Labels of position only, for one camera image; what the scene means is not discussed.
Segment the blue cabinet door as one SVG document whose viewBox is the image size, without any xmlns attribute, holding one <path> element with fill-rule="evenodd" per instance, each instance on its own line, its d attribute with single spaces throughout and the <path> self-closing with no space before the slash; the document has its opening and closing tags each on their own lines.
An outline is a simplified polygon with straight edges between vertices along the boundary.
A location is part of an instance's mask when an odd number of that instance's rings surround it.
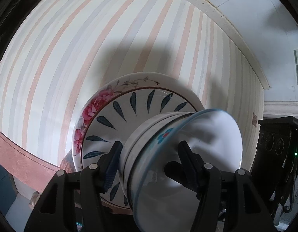
<svg viewBox="0 0 298 232">
<path fill-rule="evenodd" d="M 12 175 L 0 164 L 0 211 L 6 219 L 9 219 L 9 210 L 17 194 Z"/>
</svg>

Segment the white plate blue leaves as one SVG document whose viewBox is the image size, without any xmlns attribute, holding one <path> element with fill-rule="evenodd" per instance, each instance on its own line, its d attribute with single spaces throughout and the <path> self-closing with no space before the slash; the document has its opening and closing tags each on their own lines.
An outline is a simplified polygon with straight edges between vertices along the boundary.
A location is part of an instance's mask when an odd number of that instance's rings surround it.
<svg viewBox="0 0 298 232">
<path fill-rule="evenodd" d="M 121 211 L 129 210 L 125 194 L 129 173 L 124 171 L 127 156 L 151 138 L 164 140 L 173 122 L 180 122 L 189 113 L 202 109 L 200 100 L 193 103 L 178 93 L 150 87 L 123 93 L 108 102 L 82 132 L 83 168 L 98 162 L 116 141 L 123 145 L 118 172 L 101 199 Z"/>
</svg>

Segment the white bowl red roses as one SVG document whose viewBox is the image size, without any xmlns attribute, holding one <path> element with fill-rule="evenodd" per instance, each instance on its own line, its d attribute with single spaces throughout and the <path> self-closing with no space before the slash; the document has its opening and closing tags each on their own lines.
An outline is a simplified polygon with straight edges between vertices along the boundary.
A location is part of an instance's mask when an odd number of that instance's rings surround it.
<svg viewBox="0 0 298 232">
<path fill-rule="evenodd" d="M 128 197 L 128 178 L 132 167 L 136 162 L 137 156 L 140 155 L 141 151 L 145 148 L 145 145 L 168 124 L 191 114 L 193 113 L 168 112 L 158 114 L 146 120 L 130 135 L 123 146 L 119 160 L 120 184 L 125 197 Z"/>
</svg>

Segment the white plate pink roses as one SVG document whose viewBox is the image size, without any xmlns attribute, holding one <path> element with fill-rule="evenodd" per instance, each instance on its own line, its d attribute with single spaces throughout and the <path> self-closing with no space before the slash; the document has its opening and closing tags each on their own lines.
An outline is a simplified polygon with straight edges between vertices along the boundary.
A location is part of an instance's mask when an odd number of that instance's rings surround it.
<svg viewBox="0 0 298 232">
<path fill-rule="evenodd" d="M 72 158 L 76 171 L 84 168 L 81 165 L 82 132 L 90 125 L 93 117 L 106 106 L 108 102 L 123 93 L 143 88 L 160 88 L 182 95 L 196 103 L 198 96 L 179 80 L 161 73 L 138 72 L 124 75 L 102 87 L 83 107 L 79 120 L 73 131 Z"/>
</svg>

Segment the striped table cloth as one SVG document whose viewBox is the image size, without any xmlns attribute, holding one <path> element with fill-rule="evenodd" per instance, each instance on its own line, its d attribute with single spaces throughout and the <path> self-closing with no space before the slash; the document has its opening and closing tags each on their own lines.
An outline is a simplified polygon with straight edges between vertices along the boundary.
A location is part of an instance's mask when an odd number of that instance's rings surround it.
<svg viewBox="0 0 298 232">
<path fill-rule="evenodd" d="M 42 0 L 0 60 L 0 164 L 42 191 L 103 85 L 151 71 L 237 121 L 242 166 L 256 154 L 268 82 L 243 37 L 207 0 Z"/>
</svg>

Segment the white bowl blue dots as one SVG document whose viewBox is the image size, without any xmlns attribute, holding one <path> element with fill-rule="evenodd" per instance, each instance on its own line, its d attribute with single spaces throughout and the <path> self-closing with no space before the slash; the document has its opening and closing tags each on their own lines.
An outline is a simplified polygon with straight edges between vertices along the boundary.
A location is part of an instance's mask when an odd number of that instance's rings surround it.
<svg viewBox="0 0 298 232">
<path fill-rule="evenodd" d="M 141 231 L 189 231 L 199 201 L 196 172 L 183 166 L 178 144 L 221 171 L 241 167 L 242 137 L 235 119 L 221 109 L 205 109 L 160 129 L 137 156 L 127 191 Z"/>
</svg>

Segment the white bowl black rim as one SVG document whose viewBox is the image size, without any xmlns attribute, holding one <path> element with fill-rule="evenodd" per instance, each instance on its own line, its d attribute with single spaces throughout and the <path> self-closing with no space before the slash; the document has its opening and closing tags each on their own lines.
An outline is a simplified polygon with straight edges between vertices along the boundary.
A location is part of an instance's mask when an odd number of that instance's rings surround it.
<svg viewBox="0 0 298 232">
<path fill-rule="evenodd" d="M 159 145 L 161 145 L 162 141 L 165 140 L 163 135 L 168 135 L 177 124 L 189 116 L 174 120 L 161 129 L 153 138 L 150 139 L 150 141 L 145 145 L 145 148 L 141 151 L 140 155 L 137 156 L 136 162 L 134 163 L 128 178 L 128 197 L 126 197 L 126 199 L 130 208 L 133 208 L 137 189 L 141 186 L 139 183 L 144 181 L 143 173 L 148 170 L 153 158 L 156 157 Z"/>
</svg>

